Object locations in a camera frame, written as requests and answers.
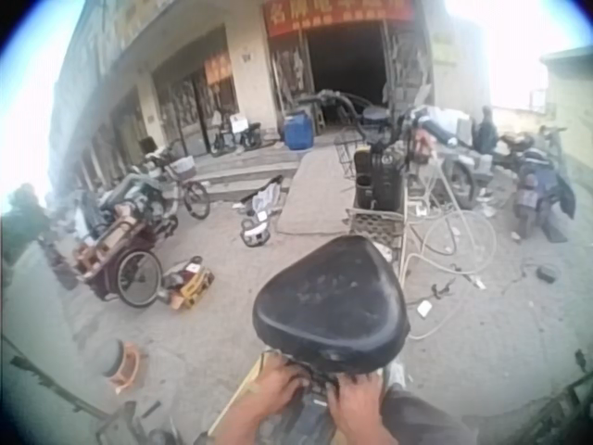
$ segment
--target small stool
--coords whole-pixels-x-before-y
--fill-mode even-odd
[[[113,340],[101,347],[96,362],[101,374],[115,385],[115,393],[120,394],[138,374],[140,351],[133,343]]]

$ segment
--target shop sign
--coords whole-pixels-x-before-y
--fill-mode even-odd
[[[206,70],[206,82],[213,85],[233,76],[233,65],[229,53],[218,54],[209,58],[204,64]]]
[[[264,5],[268,35],[365,20],[413,19],[412,0],[271,0]]]

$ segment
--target bucket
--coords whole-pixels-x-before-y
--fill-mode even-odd
[[[368,174],[359,174],[356,177],[356,203],[360,209],[371,209],[372,181]]]

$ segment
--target doorway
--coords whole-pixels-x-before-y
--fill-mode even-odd
[[[315,90],[331,89],[383,102],[386,83],[380,22],[334,25],[307,32]],[[337,124],[331,108],[323,111],[329,124]]]

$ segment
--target concrete step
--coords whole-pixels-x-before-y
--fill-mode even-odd
[[[231,201],[237,202],[250,193],[263,187],[271,178],[254,179],[250,181],[236,181],[226,184],[211,184],[207,187],[208,194],[212,202]],[[291,179],[286,178],[282,182],[282,191],[286,192],[290,188]]]
[[[303,154],[290,151],[288,148],[262,148],[241,154],[223,155],[219,158],[202,157],[196,159],[197,174],[245,169],[262,165],[298,162]]]
[[[284,178],[292,178],[298,170],[298,162],[281,162],[278,164],[257,165],[242,169],[201,173],[196,176],[198,181],[211,184],[234,183],[238,181],[253,181],[256,179],[270,180],[281,174]]]

